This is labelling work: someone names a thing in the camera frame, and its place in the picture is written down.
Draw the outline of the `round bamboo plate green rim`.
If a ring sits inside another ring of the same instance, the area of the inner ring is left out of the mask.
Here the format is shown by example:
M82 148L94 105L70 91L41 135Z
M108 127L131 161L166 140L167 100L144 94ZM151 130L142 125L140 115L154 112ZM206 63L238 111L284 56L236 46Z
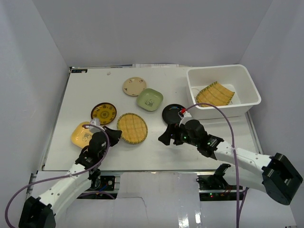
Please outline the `round bamboo plate green rim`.
M140 144L148 135L148 127L142 117L134 113L125 113L117 120L117 129L122 131L122 138L129 144Z

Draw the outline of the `rectangular bamboo tray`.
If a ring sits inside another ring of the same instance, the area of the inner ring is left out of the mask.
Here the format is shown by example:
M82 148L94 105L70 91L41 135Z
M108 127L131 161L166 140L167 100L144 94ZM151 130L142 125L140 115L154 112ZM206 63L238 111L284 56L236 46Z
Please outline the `rectangular bamboo tray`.
M227 89L217 81L202 89L196 96L196 103L208 103L215 106L229 105L235 92Z

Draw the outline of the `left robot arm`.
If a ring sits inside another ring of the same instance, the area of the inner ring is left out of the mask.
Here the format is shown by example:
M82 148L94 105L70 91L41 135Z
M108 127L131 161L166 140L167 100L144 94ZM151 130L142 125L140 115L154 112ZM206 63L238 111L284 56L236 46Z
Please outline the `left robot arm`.
M62 213L86 190L100 186L99 166L111 147L118 144L122 131L106 126L94 127L89 144L85 146L64 178L37 198L29 197L24 203L20 228L54 228Z

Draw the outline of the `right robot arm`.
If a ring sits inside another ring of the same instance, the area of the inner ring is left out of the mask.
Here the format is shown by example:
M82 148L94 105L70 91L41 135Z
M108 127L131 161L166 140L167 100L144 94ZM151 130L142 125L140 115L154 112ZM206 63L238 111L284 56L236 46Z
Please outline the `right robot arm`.
M169 124L158 140L164 145L186 143L195 146L203 156L221 161L214 174L203 181L215 189L224 190L230 185L240 185L264 192L282 205L290 205L303 182L302 176L286 156L233 149L222 138L208 134L197 120Z

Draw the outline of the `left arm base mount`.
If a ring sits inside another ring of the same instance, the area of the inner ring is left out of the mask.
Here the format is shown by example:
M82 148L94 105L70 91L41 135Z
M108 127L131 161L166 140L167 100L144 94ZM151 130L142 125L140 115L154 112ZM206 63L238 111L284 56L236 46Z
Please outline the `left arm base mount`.
M98 185L82 193L77 199L87 200L114 200L117 197L115 190L115 176L100 176Z

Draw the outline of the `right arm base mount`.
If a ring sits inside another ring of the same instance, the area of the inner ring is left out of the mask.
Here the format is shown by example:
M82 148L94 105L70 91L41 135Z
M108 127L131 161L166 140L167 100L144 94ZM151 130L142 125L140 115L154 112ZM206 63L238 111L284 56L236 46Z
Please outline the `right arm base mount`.
M224 180L224 175L230 164L221 164L213 173L198 175L196 182L199 185L200 201L236 201L237 187L229 185Z

